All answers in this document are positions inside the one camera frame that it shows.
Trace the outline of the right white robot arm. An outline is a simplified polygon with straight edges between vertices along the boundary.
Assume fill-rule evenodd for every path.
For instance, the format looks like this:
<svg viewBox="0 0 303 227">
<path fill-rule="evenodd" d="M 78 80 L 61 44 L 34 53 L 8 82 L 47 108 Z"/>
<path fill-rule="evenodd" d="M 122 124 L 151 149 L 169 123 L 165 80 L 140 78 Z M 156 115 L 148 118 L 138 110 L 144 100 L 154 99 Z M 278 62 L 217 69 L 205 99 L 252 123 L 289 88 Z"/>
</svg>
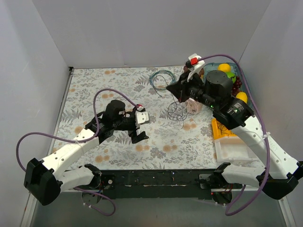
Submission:
<svg viewBox="0 0 303 227">
<path fill-rule="evenodd" d="M 188 76 L 188 71 L 183 73 L 166 89 L 181 103 L 192 98 L 210 107 L 213 117 L 236 134 L 264 164 L 264 167 L 253 168 L 224 162 L 206 182 L 215 188 L 225 188 L 232 183 L 259 187 L 275 200 L 292 192 L 303 176 L 303 163 L 288 155 L 263 132 L 253 110 L 232 96 L 233 81 L 227 74 L 213 70 L 206 75 L 205 81 L 196 73 L 191 79 Z"/>
</svg>

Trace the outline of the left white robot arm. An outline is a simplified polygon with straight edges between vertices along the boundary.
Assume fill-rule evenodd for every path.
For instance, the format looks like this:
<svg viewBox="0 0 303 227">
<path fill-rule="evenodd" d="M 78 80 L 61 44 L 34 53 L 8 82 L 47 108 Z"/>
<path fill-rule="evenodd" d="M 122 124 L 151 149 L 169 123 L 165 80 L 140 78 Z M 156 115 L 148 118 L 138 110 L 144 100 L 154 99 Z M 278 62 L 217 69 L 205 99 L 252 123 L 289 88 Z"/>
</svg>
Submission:
<svg viewBox="0 0 303 227">
<path fill-rule="evenodd" d="M 24 186 L 42 204 L 52 203 L 61 192 L 78 186 L 96 189 L 101 184 L 101 171 L 92 164 L 75 170 L 69 167 L 86 152 L 99 146 L 115 131 L 126 131 L 131 142 L 136 144 L 148 139 L 144 131 L 138 132 L 142 124 L 150 120 L 141 105 L 132 111 L 125 110 L 125 103 L 111 101 L 105 111 L 97 114 L 75 137 L 74 143 L 64 145 L 41 160 L 33 158 L 27 164 Z"/>
</svg>

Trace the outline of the floral table mat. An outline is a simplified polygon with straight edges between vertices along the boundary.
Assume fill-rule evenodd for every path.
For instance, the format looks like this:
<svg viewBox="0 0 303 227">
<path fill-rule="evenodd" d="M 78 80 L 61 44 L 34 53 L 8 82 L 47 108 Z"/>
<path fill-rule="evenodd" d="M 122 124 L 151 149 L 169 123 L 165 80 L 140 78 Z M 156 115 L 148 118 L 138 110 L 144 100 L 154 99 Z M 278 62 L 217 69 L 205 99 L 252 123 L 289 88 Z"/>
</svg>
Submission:
<svg viewBox="0 0 303 227">
<path fill-rule="evenodd" d="M 105 110 L 121 100 L 126 110 L 141 104 L 150 122 L 141 127 L 149 137 L 137 144 L 125 131 L 116 131 L 98 147 L 71 165 L 93 164 L 100 169 L 202 169 L 218 166 L 211 127 L 212 112 L 203 107 L 196 115 L 174 103 L 169 92 L 156 91 L 172 80 L 160 74 L 153 84 L 149 68 L 77 69 L 73 73 L 57 135 L 72 139 L 92 120 L 93 110 Z"/>
</svg>

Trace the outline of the white toilet paper roll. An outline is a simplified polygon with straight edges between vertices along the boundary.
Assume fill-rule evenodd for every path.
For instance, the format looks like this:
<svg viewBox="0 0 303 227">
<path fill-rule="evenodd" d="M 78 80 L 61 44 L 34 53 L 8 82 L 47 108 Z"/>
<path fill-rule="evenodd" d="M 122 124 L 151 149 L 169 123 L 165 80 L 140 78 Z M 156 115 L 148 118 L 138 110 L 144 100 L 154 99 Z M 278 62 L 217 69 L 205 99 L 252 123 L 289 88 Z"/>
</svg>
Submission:
<svg viewBox="0 0 303 227">
<path fill-rule="evenodd" d="M 191 98 L 188 99 L 185 102 L 185 104 L 186 104 L 186 111 L 190 115 L 196 115 L 196 114 L 198 114 L 201 111 L 202 106 L 203 106 L 201 103 L 199 103 L 199 102 L 197 102 L 197 101 L 195 101 L 195 100 L 193 100 Z"/>
</svg>

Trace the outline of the brown topped white jar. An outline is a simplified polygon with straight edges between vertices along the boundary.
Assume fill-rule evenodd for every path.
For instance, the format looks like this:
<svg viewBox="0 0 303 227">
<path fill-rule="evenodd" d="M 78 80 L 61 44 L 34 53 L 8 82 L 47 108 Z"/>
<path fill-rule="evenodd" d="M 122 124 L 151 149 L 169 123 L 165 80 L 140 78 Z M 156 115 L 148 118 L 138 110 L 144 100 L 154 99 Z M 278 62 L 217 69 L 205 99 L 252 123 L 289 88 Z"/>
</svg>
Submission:
<svg viewBox="0 0 303 227">
<path fill-rule="evenodd" d="M 189 69 L 188 69 L 188 67 L 187 67 L 186 65 L 183 67 L 183 70 L 184 70 L 184 72 L 189 71 Z M 201 79 L 203 79 L 204 73 L 205 73 L 204 68 L 202 68 L 202 69 L 200 70 L 200 72 L 199 72 L 199 76 L 200 76 Z"/>
</svg>

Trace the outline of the teal fruit basket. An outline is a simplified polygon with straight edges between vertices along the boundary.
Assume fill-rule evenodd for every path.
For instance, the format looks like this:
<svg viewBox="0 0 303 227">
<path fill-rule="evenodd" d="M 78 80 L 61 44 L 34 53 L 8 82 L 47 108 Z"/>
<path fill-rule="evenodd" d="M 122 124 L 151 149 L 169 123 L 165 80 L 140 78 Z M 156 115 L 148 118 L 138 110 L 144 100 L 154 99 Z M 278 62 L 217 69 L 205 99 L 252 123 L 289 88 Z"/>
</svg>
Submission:
<svg viewBox="0 0 303 227">
<path fill-rule="evenodd" d="M 213 71 L 213 70 L 218 70 L 217 67 L 220 63 L 208 63 L 206 64 L 203 68 L 204 68 L 204 77 L 203 77 L 203 82 L 205 82 L 205 79 L 206 79 L 206 76 L 207 74 L 210 72 L 210 71 Z M 238 69 L 237 65 L 235 63 L 231 63 L 231 62 L 227 62 L 227 64 L 229 64 L 231 66 L 231 72 L 233 72 L 236 76 L 239 76 L 241 81 L 242 81 L 242 86 L 241 86 L 241 92 L 245 92 L 248 96 L 248 92 L 247 92 L 247 89 L 244 85 L 244 82 L 243 82 L 243 79 L 242 79 L 242 76 L 241 76 L 241 73 L 240 73 L 240 70 Z M 250 108 L 253 108 L 253 105 L 250 101 L 250 98 L 248 96 L 248 106 Z"/>
</svg>

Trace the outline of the yellow orange fruit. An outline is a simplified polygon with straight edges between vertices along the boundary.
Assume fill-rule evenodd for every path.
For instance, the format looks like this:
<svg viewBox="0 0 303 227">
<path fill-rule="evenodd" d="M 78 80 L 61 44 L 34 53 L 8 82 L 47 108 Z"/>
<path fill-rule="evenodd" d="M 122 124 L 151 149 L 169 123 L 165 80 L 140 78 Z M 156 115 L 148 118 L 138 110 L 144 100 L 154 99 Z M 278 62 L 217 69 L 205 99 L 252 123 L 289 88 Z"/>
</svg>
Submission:
<svg viewBox="0 0 303 227">
<path fill-rule="evenodd" d="M 223 72 L 231 72 L 231 66 L 227 63 L 219 64 L 217 69 Z"/>
</svg>

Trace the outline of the dark purple grapes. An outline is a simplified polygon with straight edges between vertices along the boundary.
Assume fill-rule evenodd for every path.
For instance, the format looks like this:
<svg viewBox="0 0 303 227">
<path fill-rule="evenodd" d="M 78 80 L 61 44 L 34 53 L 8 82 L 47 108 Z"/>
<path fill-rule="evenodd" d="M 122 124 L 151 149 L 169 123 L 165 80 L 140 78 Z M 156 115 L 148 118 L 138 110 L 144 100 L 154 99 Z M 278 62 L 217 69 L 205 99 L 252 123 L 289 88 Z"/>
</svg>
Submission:
<svg viewBox="0 0 303 227">
<path fill-rule="evenodd" d="M 241 92 L 242 81 L 239 76 L 233 77 L 232 80 L 233 80 L 232 95 L 236 96 L 239 92 Z"/>
</svg>

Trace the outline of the yellow plastic bin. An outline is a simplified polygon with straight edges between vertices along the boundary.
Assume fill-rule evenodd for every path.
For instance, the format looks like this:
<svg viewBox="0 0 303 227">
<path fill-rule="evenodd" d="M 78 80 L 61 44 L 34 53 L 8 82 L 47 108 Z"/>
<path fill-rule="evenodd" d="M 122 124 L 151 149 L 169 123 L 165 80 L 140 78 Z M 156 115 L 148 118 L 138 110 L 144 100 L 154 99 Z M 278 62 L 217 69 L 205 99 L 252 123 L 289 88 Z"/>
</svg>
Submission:
<svg viewBox="0 0 303 227">
<path fill-rule="evenodd" d="M 211 121 L 213 138 L 214 140 L 223 138 L 223 137 L 236 137 L 237 135 L 232 133 L 231 130 L 227 129 L 223 124 L 218 122 L 215 118 Z"/>
</svg>

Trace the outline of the yellow mango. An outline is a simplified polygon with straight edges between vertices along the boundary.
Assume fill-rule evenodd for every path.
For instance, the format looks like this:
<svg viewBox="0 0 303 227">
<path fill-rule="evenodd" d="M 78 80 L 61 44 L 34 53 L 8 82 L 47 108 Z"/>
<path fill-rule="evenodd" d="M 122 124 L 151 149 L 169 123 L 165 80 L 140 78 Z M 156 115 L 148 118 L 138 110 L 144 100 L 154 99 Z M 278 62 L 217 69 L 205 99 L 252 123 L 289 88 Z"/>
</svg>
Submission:
<svg viewBox="0 0 303 227">
<path fill-rule="evenodd" d="M 244 103 L 248 102 L 248 96 L 247 96 L 247 94 L 245 92 L 239 92 L 236 95 L 236 98 L 242 100 Z"/>
</svg>

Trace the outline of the white plastic bin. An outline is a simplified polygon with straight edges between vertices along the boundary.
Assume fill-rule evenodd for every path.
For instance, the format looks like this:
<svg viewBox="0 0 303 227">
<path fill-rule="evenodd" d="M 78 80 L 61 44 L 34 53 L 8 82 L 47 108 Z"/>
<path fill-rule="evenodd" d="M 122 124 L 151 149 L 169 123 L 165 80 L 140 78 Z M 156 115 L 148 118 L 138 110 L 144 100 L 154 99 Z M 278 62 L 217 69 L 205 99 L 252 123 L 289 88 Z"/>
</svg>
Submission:
<svg viewBox="0 0 303 227">
<path fill-rule="evenodd" d="M 214 145 L 218 163 L 244 164 L 259 161 L 254 152 L 237 136 L 216 139 Z"/>
</svg>

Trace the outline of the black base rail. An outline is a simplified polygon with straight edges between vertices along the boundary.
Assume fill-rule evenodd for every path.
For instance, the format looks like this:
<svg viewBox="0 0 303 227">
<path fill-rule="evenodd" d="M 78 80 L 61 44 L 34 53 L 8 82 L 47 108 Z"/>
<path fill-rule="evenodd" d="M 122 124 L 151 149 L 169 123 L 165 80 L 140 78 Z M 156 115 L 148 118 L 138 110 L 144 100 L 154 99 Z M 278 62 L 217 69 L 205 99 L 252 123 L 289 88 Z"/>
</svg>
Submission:
<svg viewBox="0 0 303 227">
<path fill-rule="evenodd" d="M 132 198 L 199 198 L 211 199 L 211 190 L 218 189 L 231 200 L 231 190 L 240 183 L 227 183 L 219 177 L 221 170 L 99 170 L 86 164 L 65 170 L 55 176 L 43 164 L 29 164 L 24 186 L 42 205 L 52 203 L 60 193 L 76 187 L 100 191 L 111 199 Z"/>
</svg>

